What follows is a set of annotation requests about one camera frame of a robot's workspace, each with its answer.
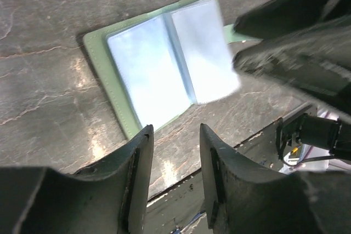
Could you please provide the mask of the light green card holder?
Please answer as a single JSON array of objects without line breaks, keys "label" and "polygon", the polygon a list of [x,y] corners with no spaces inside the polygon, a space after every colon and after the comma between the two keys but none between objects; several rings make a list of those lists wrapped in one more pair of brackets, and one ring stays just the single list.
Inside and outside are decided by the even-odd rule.
[{"label": "light green card holder", "polygon": [[83,44],[128,139],[241,88],[218,0],[180,0],[87,33]]}]

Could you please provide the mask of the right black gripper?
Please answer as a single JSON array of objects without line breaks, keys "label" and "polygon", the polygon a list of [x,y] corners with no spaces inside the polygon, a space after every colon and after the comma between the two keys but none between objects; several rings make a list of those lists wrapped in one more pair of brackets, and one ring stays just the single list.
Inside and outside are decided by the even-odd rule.
[{"label": "right black gripper", "polygon": [[[350,96],[350,18],[343,17],[288,35],[264,40],[238,52],[234,69],[287,84],[314,97]],[[276,149],[284,162],[288,144],[327,150],[328,156],[302,163],[340,159],[350,161],[350,124],[307,113],[304,104],[276,120]]]}]

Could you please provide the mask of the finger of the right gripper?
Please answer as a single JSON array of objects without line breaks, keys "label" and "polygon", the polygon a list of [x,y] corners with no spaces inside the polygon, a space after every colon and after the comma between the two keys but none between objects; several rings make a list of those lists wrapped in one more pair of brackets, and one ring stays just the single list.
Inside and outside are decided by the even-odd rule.
[{"label": "finger of the right gripper", "polygon": [[270,0],[239,16],[236,33],[271,39],[350,16],[350,0]]}]

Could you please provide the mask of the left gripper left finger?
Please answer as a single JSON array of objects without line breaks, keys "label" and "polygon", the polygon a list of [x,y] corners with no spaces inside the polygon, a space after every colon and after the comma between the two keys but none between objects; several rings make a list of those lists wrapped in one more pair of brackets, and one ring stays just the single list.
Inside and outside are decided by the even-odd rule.
[{"label": "left gripper left finger", "polygon": [[142,233],[154,129],[73,174],[1,168],[1,233]]}]

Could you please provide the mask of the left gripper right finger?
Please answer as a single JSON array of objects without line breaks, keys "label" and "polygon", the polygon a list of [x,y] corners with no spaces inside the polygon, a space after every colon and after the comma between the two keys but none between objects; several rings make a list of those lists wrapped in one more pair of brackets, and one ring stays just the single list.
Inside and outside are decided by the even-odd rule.
[{"label": "left gripper right finger", "polygon": [[214,233],[350,233],[350,173],[264,167],[200,126],[208,227]]}]

